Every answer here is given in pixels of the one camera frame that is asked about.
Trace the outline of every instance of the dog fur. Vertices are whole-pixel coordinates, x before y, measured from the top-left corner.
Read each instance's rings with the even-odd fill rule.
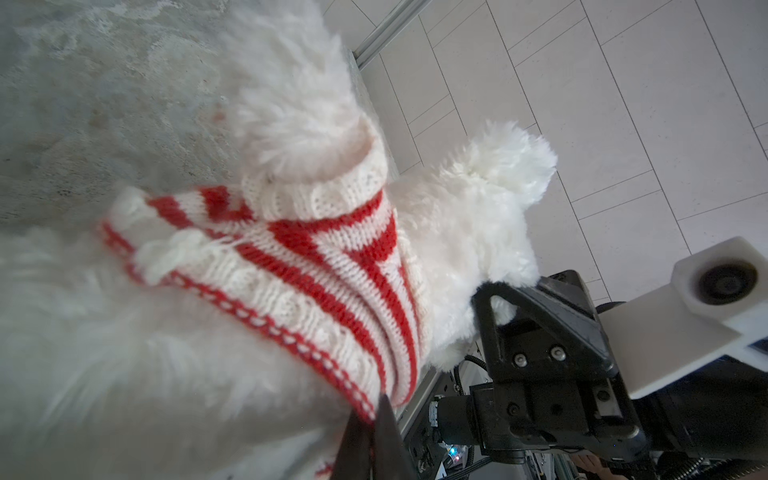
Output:
[[[377,133],[317,7],[234,18],[229,122],[243,172],[312,182],[360,162]],[[489,125],[389,186],[429,284],[427,363],[463,357],[480,283],[538,280],[523,213],[555,162],[544,139]],[[312,478],[333,460],[350,410],[333,387],[209,303],[133,283],[94,233],[0,236],[0,308],[8,478]]]

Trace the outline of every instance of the black cable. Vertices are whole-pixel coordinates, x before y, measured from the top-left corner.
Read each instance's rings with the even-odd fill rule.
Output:
[[[466,360],[467,362],[474,363],[475,365],[485,370],[486,372],[488,371],[488,366],[485,364],[485,362],[483,362],[476,356],[466,355],[464,356],[464,360]],[[453,382],[456,384],[456,392],[458,392],[459,395],[464,395],[464,389],[462,388],[462,379],[459,378],[459,375],[458,375],[458,368],[461,364],[462,363],[459,362],[457,366],[453,367]]]
[[[474,363],[475,365],[485,370],[486,372],[488,371],[488,366],[485,364],[485,362],[483,362],[476,356],[466,355],[464,356],[464,360]],[[462,363],[459,362],[457,366],[453,367],[453,382],[456,384],[456,391],[458,392],[458,394],[464,395],[464,389],[462,388],[462,379],[458,374],[458,368],[461,364]],[[466,480],[467,478],[469,478],[469,472],[467,470],[469,467],[472,466],[472,462],[474,460],[475,460],[475,446],[469,445],[469,452],[467,452],[467,462],[465,463],[464,468],[460,472],[457,472],[457,474],[459,473],[467,474],[466,477],[462,477],[462,480]]]
[[[664,478],[668,476],[672,470],[689,461],[690,457],[687,453],[663,452],[656,462],[656,474],[659,478]]]
[[[491,463],[491,457],[485,457],[484,459],[480,460],[479,462],[477,462],[475,464],[472,464],[472,466],[464,468],[460,472],[452,473],[451,475],[448,475],[447,477],[443,477],[442,480],[459,480],[460,478],[464,478],[465,476],[469,475],[470,473],[474,472],[475,470],[477,470],[479,468],[485,467],[489,463]]]
[[[689,480],[692,478],[699,478],[702,475],[705,475],[707,472],[711,471],[712,469],[721,466],[723,463],[731,463],[733,460],[710,460],[709,465],[704,465],[703,467],[699,468],[699,471],[694,473],[689,477]]]
[[[703,458],[687,458],[674,468],[670,468],[669,472],[665,472],[661,480],[684,480],[694,473],[703,461]]]
[[[458,392],[459,395],[464,395],[462,380],[458,377],[458,365],[453,367],[453,382],[456,384],[456,392]]]
[[[768,467],[768,462],[755,462],[752,460],[728,460],[708,468],[698,475],[693,475],[690,480],[736,480],[750,473]]]
[[[469,451],[467,452],[467,462],[464,464],[464,468],[462,469],[463,473],[467,473],[467,468],[472,466],[472,463],[475,460],[475,446],[469,445]],[[469,473],[467,473],[467,476],[462,478],[462,480],[468,480],[469,479]]]
[[[485,370],[486,372],[488,371],[488,366],[485,364],[485,362],[483,362],[482,360],[480,360],[476,356],[467,355],[467,356],[464,357],[464,360],[466,360],[467,362],[474,363],[475,365],[477,365],[481,369]]]

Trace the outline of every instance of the dog sweater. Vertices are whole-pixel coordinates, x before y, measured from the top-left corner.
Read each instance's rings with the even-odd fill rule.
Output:
[[[361,418],[412,396],[429,344],[424,288],[384,186],[376,137],[352,170],[285,184],[151,197],[126,189],[101,224],[136,281],[181,288],[280,344],[331,382]]]

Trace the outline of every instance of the tiled floor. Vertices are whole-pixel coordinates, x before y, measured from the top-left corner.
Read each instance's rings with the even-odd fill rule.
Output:
[[[630,300],[736,235],[768,255],[765,25],[765,0],[433,0],[362,76],[401,174],[487,119],[540,131],[560,157],[527,215],[541,273]]]
[[[400,0],[317,0],[326,25],[355,51]]]

